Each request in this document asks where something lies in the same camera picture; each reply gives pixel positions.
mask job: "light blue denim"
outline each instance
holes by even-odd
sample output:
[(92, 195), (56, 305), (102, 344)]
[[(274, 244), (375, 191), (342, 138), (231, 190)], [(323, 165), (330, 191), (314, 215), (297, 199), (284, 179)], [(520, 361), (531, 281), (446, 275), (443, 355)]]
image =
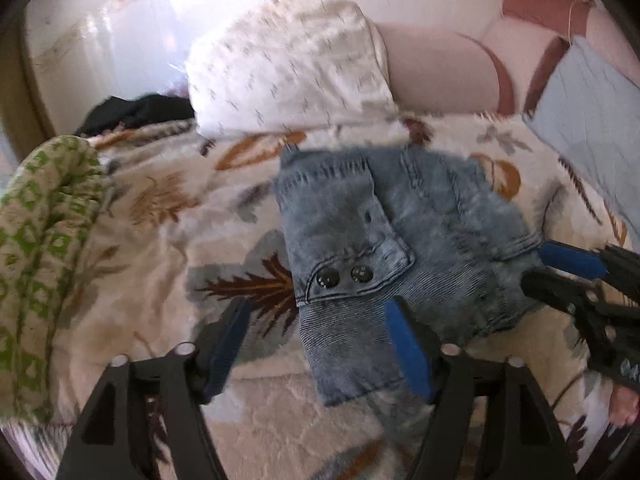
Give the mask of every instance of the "light blue denim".
[[(300, 309), (300, 336), (325, 405), (402, 380), (383, 303), (402, 296), (443, 342), (510, 328), (534, 305), (522, 273), (539, 237), (480, 165), (418, 147), (284, 150), (274, 189)], [(368, 283), (354, 266), (373, 270)], [(340, 282), (322, 288), (325, 268)]]

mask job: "green patterned cloth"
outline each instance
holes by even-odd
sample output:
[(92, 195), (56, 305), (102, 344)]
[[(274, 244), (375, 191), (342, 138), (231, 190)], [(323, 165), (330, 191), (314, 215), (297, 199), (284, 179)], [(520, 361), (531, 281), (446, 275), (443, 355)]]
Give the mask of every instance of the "green patterned cloth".
[(76, 259), (102, 203), (84, 139), (34, 150), (0, 201), (0, 417), (50, 417), (49, 357)]

